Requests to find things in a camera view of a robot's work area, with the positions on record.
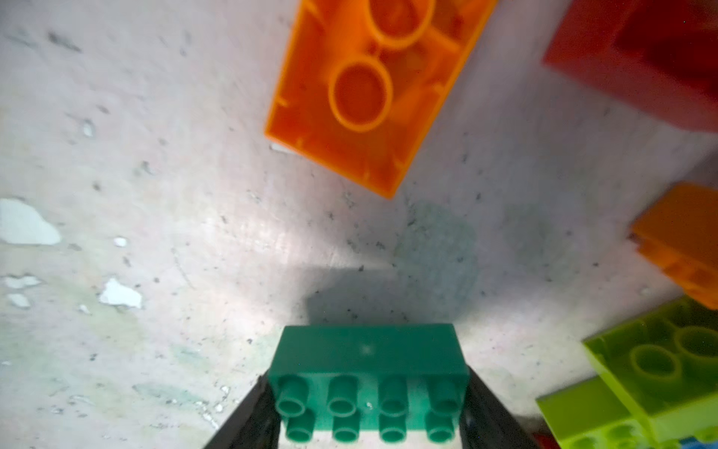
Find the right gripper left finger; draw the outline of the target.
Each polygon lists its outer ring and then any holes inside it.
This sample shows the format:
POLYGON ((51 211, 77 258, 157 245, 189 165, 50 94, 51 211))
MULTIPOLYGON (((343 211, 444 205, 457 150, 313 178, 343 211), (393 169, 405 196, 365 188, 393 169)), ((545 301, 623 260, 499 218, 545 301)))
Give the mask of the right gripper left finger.
POLYGON ((262 374, 205 449, 277 449, 280 415, 267 374, 262 374))

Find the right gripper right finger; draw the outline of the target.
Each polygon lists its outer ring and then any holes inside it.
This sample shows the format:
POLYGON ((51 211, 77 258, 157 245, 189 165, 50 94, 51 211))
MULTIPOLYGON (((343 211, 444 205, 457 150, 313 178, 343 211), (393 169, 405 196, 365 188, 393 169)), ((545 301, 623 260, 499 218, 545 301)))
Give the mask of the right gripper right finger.
POLYGON ((472 368, 459 432, 463 449, 540 449, 472 368))

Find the dark green lego brick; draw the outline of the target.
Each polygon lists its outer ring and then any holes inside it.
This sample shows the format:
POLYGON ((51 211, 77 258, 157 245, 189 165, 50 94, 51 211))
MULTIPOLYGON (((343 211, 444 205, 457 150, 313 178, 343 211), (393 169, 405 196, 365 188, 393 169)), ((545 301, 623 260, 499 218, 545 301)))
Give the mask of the dark green lego brick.
POLYGON ((451 324, 289 326, 267 379, 293 443, 375 431, 397 445, 422 431, 441 445, 456 434, 469 367, 451 324))

